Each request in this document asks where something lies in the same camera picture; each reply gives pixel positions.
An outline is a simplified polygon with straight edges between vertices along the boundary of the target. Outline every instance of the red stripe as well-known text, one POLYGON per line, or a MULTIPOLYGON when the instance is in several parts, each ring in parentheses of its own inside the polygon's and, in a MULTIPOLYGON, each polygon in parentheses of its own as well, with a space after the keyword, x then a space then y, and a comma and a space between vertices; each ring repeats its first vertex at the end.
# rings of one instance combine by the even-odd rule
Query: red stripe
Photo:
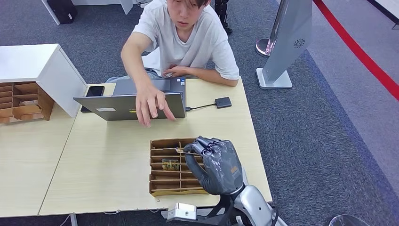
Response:
POLYGON ((345 42, 345 44, 352 50, 355 56, 362 62, 364 66, 380 81, 380 83, 399 100, 399 86, 395 81, 385 73, 381 67, 379 67, 367 53, 356 43, 356 41, 348 34, 348 32, 342 27, 335 16, 322 2, 322 0, 313 0, 313 2, 319 7, 321 13, 334 28, 337 34, 345 42))

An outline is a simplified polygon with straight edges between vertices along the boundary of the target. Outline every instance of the silver laptop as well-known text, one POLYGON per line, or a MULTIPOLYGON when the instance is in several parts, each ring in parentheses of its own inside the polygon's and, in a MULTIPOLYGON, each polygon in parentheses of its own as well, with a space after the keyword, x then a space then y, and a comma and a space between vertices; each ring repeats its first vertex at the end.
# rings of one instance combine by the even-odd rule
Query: silver laptop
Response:
MULTIPOLYGON (((166 102, 176 118, 184 118, 185 78, 171 78, 152 81, 154 86, 163 91, 166 102)), ((91 112, 107 121, 137 120, 136 86, 131 79, 118 80, 112 96, 74 97, 73 99, 91 112)), ((157 119, 165 119, 162 110, 158 109, 157 119)))

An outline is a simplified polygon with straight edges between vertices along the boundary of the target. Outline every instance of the man's hand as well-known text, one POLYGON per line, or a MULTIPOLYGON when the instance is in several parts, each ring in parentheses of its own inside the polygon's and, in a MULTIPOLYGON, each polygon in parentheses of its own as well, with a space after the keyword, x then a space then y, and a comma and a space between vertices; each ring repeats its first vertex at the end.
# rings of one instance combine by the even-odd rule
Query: man's hand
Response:
POLYGON ((185 66, 171 65, 169 69, 165 70, 162 73, 162 76, 166 77, 166 75, 168 73, 172 73, 172 76, 170 76, 169 78, 181 77, 183 75, 187 75, 188 74, 188 68, 189 67, 185 67, 185 66))
POLYGON ((158 117, 157 107, 163 110, 169 120, 175 120, 172 111, 165 100, 165 94, 159 91, 152 83, 137 87, 136 113, 140 124, 150 127, 150 114, 158 117))

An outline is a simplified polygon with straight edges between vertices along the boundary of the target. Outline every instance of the cardboard organizer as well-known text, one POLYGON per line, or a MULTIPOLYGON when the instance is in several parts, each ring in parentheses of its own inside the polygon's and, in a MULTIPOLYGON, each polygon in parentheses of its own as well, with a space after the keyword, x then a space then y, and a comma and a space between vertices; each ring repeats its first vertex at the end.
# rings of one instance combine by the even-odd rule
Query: cardboard organizer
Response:
POLYGON ((0 123, 50 120, 54 100, 36 82, 0 83, 0 123))
MULTIPOLYGON (((197 178, 188 168, 184 154, 177 152, 177 148, 184 148, 194 139, 165 139, 150 141, 150 194, 208 194, 200 185, 197 178), (178 160, 178 171, 167 171, 162 168, 162 160, 178 160)), ((204 168, 202 158, 195 155, 197 162, 204 168)))

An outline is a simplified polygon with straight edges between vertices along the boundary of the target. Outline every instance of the smartphone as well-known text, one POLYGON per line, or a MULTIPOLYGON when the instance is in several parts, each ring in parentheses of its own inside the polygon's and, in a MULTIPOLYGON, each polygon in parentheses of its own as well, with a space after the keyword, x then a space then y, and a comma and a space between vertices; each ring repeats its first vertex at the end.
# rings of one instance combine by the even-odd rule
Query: smartphone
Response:
MULTIPOLYGON (((90 86, 88 88, 88 93, 86 94, 86 96, 87 97, 100 97, 104 94, 104 89, 105 89, 104 86, 90 86)), ((83 113, 91 112, 85 106, 82 106, 82 109, 80 111, 83 113)))

